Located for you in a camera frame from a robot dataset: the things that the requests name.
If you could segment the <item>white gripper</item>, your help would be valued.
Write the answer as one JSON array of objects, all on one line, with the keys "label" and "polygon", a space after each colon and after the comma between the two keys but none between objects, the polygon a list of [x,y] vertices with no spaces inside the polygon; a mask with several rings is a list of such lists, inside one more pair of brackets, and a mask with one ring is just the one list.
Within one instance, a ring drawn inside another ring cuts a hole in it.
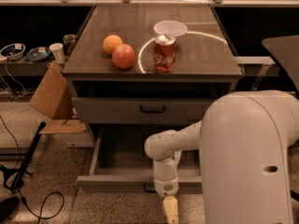
[{"label": "white gripper", "polygon": [[157,194],[164,198],[163,210],[167,224],[178,224],[178,200],[174,197],[178,193],[178,177],[170,180],[154,178]]}]

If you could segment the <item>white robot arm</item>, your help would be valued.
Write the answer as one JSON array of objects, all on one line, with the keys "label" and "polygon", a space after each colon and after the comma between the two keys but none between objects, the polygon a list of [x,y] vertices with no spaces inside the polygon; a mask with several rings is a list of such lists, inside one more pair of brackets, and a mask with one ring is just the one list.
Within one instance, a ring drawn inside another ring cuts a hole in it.
[{"label": "white robot arm", "polygon": [[234,92],[183,130],[156,133],[147,155],[201,153],[205,224],[293,224],[288,147],[299,139],[299,101],[284,91]]}]

